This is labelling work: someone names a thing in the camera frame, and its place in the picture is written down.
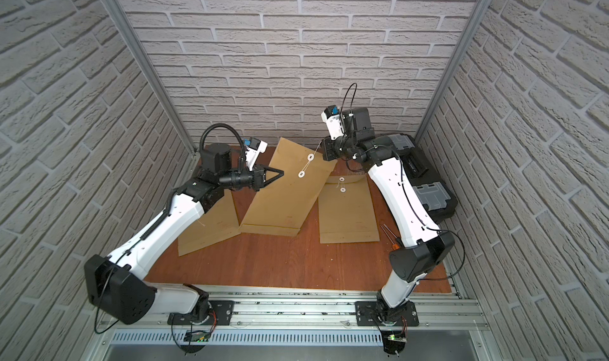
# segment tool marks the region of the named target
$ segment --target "wire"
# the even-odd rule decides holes
[[[346,96],[349,94],[349,90],[351,90],[353,85],[355,85],[355,89],[353,90],[353,96],[351,97],[351,104],[349,105],[349,111],[350,111],[350,113],[353,113],[353,100],[355,99],[355,93],[357,92],[357,82],[352,83],[351,86],[349,86],[349,88],[346,90],[345,96],[343,97],[343,102],[340,105],[339,117],[340,117],[340,124],[342,125],[342,128],[343,128],[343,136],[342,136],[342,139],[340,140],[340,147],[342,147],[346,141],[346,127],[345,127],[345,120],[343,119],[343,116],[342,116],[342,110],[343,110],[343,107],[345,106]]]
[[[178,191],[177,188],[173,188],[172,190],[169,191],[169,196],[167,196],[167,200],[165,201],[165,208],[163,209],[163,212],[161,213],[161,215],[156,219],[156,221],[154,221],[154,223],[152,225],[150,225],[150,228],[148,228],[146,230],[146,232],[144,232],[144,234],[142,234],[142,236],[140,237],[139,241],[143,241],[146,238],[148,238],[149,235],[152,234],[153,231],[155,231],[156,228],[159,227],[159,225],[161,225],[163,223],[163,221],[169,217],[171,214],[169,213],[171,210],[171,201],[173,201],[174,199],[174,195],[175,193]],[[131,252],[131,249],[133,249],[135,247],[135,244],[133,246],[131,246],[131,248],[129,250],[127,250],[128,252]]]
[[[203,151],[203,149],[205,147],[205,139],[207,138],[209,133],[213,129],[216,129],[219,127],[229,130],[232,133],[232,135],[234,135],[235,138],[237,138],[237,143],[239,143],[239,146],[241,147],[241,155],[239,156],[238,169],[239,169],[239,171],[244,171],[245,170],[245,161],[246,161],[246,145],[243,143],[243,139],[241,139],[241,136],[239,135],[239,133],[234,128],[227,125],[226,123],[214,123],[211,126],[209,126],[208,128],[206,128],[205,131],[203,131],[203,133],[201,134],[201,139],[199,139],[199,152],[201,153]]]
[[[349,160],[345,160],[345,163],[346,163],[346,168],[348,170],[350,170],[351,172],[357,172],[359,174],[362,173],[363,167],[361,167],[360,169],[351,169],[351,167],[349,167]]]
[[[209,330],[209,335],[211,337],[211,334],[214,333],[214,330],[216,329],[216,325],[218,323],[218,317],[216,316],[216,311],[211,310],[211,314],[214,315],[214,324],[211,326],[211,329]]]
[[[377,319],[375,318],[375,315],[378,316],[378,313],[376,312],[376,310],[372,309],[372,308],[368,308],[368,310],[372,313],[372,316],[370,317],[370,319],[372,319],[372,322],[377,326],[377,329],[379,330],[379,333],[381,334],[381,341],[383,341],[383,331],[381,330],[381,327],[379,327],[378,323],[377,323]]]
[[[408,337],[408,324],[406,324],[406,319],[402,316],[402,324],[404,325],[404,327],[402,328],[402,336],[404,338]]]
[[[175,339],[175,335],[174,335],[174,321],[171,320],[171,338],[174,340],[175,345],[184,353],[186,353],[186,351],[184,349],[182,349],[182,345],[178,344],[178,341]]]
[[[118,263],[126,254],[127,252],[124,252],[116,261],[116,263]],[[114,271],[116,270],[116,264],[114,265],[114,267],[112,267],[112,269],[110,270],[110,274],[108,275],[108,277],[106,278],[106,282],[103,284],[103,288],[102,288],[102,293],[99,295],[99,304],[97,305],[97,309],[95,310],[95,320],[93,321],[93,331],[98,334],[101,335],[102,333],[106,333],[107,331],[110,330],[110,328],[112,328],[114,325],[116,325],[118,323],[118,319],[116,319],[116,321],[114,323],[112,323],[109,327],[107,327],[106,329],[104,329],[103,331],[98,331],[97,330],[97,325],[99,325],[99,322],[97,321],[97,319],[99,318],[99,305],[102,303],[102,298],[103,298],[103,293],[106,290],[106,287],[108,287],[108,282],[110,281],[110,277],[112,276],[112,274],[114,273]]]
[[[445,278],[423,278],[422,280],[424,280],[424,281],[445,281],[447,279],[452,278],[456,274],[458,274],[461,271],[461,269],[463,268],[463,265],[465,265],[465,245],[463,244],[463,240],[461,239],[460,236],[457,235],[457,233],[453,232],[452,230],[445,230],[445,232],[452,233],[455,237],[457,237],[457,239],[461,243],[461,248],[463,249],[463,256],[461,257],[461,265],[458,267],[457,271],[450,274],[449,276],[446,276]]]

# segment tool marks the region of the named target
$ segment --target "aluminum frame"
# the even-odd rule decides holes
[[[367,335],[376,329],[358,327],[356,323],[355,301],[376,301],[374,291],[348,290],[313,290],[313,289],[283,289],[272,287],[240,287],[240,286],[203,286],[197,287],[209,292],[210,299],[233,300],[236,302],[232,319],[228,326],[218,326],[219,334],[251,334],[281,331],[287,334],[334,334],[334,335]],[[475,299],[460,299],[456,293],[425,294],[414,293],[411,300],[416,305],[420,326],[409,327],[409,331],[429,330],[466,330],[473,334],[474,345],[484,344],[479,338],[486,339],[488,324]],[[104,315],[101,328],[114,319]],[[133,325],[118,323],[103,335],[94,336],[89,342],[87,351],[82,357],[86,361],[101,361],[109,346],[115,342],[116,333],[149,334],[166,333],[171,330],[167,324],[167,315],[146,315]],[[209,326],[194,326],[208,329]],[[386,327],[400,330],[400,326]],[[174,326],[176,335],[183,335],[190,326]],[[158,344],[156,339],[149,336],[150,344]],[[136,342],[142,344],[141,337]],[[164,343],[173,344],[164,338]],[[231,342],[219,342],[218,345],[234,345]],[[345,342],[343,345],[356,345]]]
[[[488,6],[491,4],[491,1],[492,0],[476,1],[474,9],[472,10],[471,15],[469,15],[467,24],[465,25],[465,28],[461,32],[461,36],[457,41],[453,54],[448,60],[448,63],[444,68],[444,73],[442,73],[440,81],[435,88],[434,95],[431,98],[429,106],[427,107],[425,114],[423,114],[421,124],[419,124],[419,127],[416,130],[415,144],[421,143],[422,137],[425,135],[427,127],[431,123],[431,118],[433,118],[435,111],[440,105],[440,99],[444,96],[446,89],[448,89],[448,85],[450,85],[450,83],[453,81],[453,77],[457,73],[457,69],[463,60],[463,57],[465,56],[465,53],[467,52],[469,45],[471,44],[471,41],[474,38],[482,19],[484,18],[484,14],[486,13]]]
[[[129,22],[127,14],[125,14],[120,2],[118,0],[100,1],[108,11],[108,15],[110,15],[112,21],[115,23],[116,29],[125,40],[125,44],[131,51],[131,54],[133,54],[133,58],[138,63],[138,66],[142,70],[142,74],[144,74],[144,77],[150,84],[150,88],[152,91],[154,91],[156,98],[158,98],[159,102],[161,103],[161,107],[169,117],[169,121],[174,126],[180,140],[190,155],[194,156],[195,147],[193,141],[188,135],[188,132],[184,127],[184,123],[182,123],[179,114],[176,112],[175,107],[171,102],[171,98],[169,98],[167,90],[165,90],[165,86],[161,82],[161,78],[159,78],[154,66],[152,66],[152,62],[150,61],[144,46],[138,38],[138,35],[135,33],[135,30]]]

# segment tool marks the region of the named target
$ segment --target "brick wall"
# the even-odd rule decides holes
[[[422,142],[506,359],[609,354],[608,11],[493,0]]]
[[[476,0],[120,1],[195,143],[221,121],[316,145],[352,82],[378,133],[414,134]]]
[[[98,0],[0,0],[0,69],[0,358],[77,360],[83,263],[160,211],[187,152]]]

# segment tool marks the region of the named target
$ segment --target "brown paper envelope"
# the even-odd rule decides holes
[[[345,178],[345,192],[334,178]],[[319,194],[320,243],[379,240],[377,217],[365,174],[331,176]]]
[[[230,190],[178,237],[178,255],[191,253],[241,233]]]
[[[283,177],[256,193],[241,222],[242,233],[295,236],[315,204],[336,160],[324,161],[316,152],[304,177],[298,173],[306,166],[313,150],[280,138],[269,166],[284,171]]]

